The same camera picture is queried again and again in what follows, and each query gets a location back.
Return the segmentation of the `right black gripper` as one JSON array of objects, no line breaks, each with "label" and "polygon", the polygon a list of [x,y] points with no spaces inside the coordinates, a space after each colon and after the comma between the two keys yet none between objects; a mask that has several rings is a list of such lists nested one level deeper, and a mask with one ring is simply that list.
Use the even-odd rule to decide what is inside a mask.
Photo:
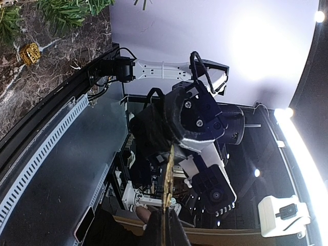
[{"label": "right black gripper", "polygon": [[168,94],[152,88],[143,110],[130,120],[144,158],[158,165],[169,159],[183,164],[198,195],[228,194],[215,147],[227,128],[222,109],[200,81],[181,82]]}]

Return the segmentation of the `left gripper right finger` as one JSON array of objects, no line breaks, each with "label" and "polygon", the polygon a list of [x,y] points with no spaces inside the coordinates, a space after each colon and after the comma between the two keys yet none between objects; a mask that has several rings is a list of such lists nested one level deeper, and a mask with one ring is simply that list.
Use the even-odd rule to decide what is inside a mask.
[{"label": "left gripper right finger", "polygon": [[174,210],[168,212],[168,245],[190,246],[188,237]]}]

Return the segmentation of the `gold gift box ornament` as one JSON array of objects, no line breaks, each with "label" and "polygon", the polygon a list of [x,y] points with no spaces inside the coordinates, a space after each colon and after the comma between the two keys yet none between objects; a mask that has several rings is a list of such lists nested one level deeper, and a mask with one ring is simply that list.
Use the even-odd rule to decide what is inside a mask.
[{"label": "gold gift box ornament", "polygon": [[24,64],[30,66],[35,64],[40,59],[40,50],[36,43],[30,43],[25,45],[20,51],[19,55]]}]

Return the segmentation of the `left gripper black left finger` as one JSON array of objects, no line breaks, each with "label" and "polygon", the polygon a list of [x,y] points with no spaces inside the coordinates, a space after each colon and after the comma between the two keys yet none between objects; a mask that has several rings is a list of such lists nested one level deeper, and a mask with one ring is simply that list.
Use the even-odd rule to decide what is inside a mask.
[{"label": "left gripper black left finger", "polygon": [[142,245],[164,245],[164,212],[153,211],[142,236]]}]

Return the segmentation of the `small green christmas tree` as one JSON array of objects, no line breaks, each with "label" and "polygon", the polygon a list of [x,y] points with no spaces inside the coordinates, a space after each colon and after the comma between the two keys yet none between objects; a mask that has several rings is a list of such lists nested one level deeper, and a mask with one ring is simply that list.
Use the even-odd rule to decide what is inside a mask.
[{"label": "small green christmas tree", "polygon": [[11,45],[21,32],[23,5],[35,4],[54,34],[82,26],[89,16],[99,15],[115,1],[1,1],[1,43]]}]

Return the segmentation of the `gold star tree topper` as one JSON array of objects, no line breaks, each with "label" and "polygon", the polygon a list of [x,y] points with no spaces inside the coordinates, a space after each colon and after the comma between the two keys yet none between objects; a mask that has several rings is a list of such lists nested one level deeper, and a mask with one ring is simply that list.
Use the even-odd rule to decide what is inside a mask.
[{"label": "gold star tree topper", "polygon": [[174,146],[171,145],[169,159],[166,168],[166,175],[164,180],[164,189],[163,189],[163,200],[162,200],[162,208],[165,212],[169,206],[171,205],[171,198],[173,194],[174,187],[174,175],[173,175],[173,167],[174,167]]}]

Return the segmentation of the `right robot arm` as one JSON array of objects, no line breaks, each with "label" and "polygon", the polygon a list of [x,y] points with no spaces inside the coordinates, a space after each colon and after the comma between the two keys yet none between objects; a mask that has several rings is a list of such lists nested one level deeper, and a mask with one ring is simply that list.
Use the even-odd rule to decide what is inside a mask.
[{"label": "right robot arm", "polygon": [[206,61],[192,52],[186,63],[150,62],[119,56],[101,61],[95,72],[107,76],[97,83],[100,98],[111,84],[135,80],[175,80],[168,93],[153,87],[143,109],[130,120],[137,150],[149,163],[181,165],[195,192],[212,203],[235,200],[236,193],[224,167],[221,148],[238,145],[243,138],[245,116],[235,105],[220,105],[228,67]]}]

